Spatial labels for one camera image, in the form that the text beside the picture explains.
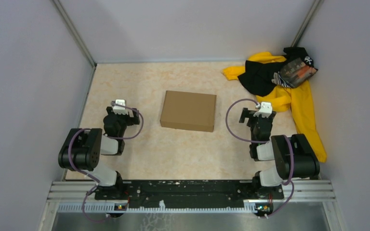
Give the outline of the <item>brown cardboard box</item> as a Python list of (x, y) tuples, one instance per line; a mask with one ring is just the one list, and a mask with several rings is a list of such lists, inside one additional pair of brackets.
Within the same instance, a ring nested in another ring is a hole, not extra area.
[(164, 128), (213, 132), (217, 96), (167, 90), (160, 115)]

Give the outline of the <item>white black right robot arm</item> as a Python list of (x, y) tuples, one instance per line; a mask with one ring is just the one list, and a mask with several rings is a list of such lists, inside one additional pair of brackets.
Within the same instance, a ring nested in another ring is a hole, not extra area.
[(274, 161), (271, 168), (258, 171), (252, 178), (252, 193), (257, 198), (265, 198), (271, 187), (279, 186), (285, 181), (289, 183), (296, 178), (316, 177), (320, 172), (320, 164), (309, 141), (304, 134), (271, 135), (276, 112), (268, 117), (259, 115), (257, 111), (243, 108), (240, 123), (248, 120), (251, 139), (250, 156), (256, 162)]

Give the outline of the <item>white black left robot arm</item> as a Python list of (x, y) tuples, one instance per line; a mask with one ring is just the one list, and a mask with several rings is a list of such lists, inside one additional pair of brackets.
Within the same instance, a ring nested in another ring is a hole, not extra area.
[(94, 183), (100, 198), (120, 199), (143, 186), (204, 184), (250, 180), (255, 164), (246, 144), (223, 134), (168, 128), (141, 128), (129, 157), (118, 160), (125, 137), (103, 135), (100, 128), (73, 128), (58, 155), (61, 168), (78, 172)]

